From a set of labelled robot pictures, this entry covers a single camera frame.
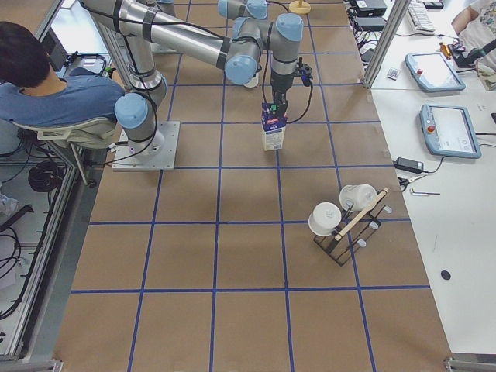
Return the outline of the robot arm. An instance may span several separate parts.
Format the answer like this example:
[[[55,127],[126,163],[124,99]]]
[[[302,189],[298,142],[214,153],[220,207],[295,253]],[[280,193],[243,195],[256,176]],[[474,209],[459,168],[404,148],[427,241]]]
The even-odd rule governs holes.
[[[148,6],[173,18],[176,17],[173,1],[148,1]],[[221,16],[231,20],[242,17],[267,18],[267,2],[264,0],[219,0],[217,9]]]
[[[312,85],[312,69],[299,56],[304,28],[299,15],[286,12],[270,21],[265,1],[220,1],[219,14],[234,22],[232,37],[227,37],[171,15],[170,1],[83,1],[81,6],[125,38],[132,90],[159,90],[156,104],[165,93],[165,80],[153,62],[153,43],[211,64],[233,84],[246,87],[260,83],[260,58],[265,57],[272,98],[261,105],[263,148],[281,149],[288,123],[287,92],[296,77]]]

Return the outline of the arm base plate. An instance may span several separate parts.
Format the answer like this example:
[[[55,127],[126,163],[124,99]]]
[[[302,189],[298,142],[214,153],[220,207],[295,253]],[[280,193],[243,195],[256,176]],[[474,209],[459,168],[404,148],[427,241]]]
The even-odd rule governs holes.
[[[126,145],[116,147],[112,168],[115,171],[172,171],[180,126],[179,121],[158,122],[157,133],[149,146],[148,142],[128,140],[122,129],[119,140],[126,142]]]

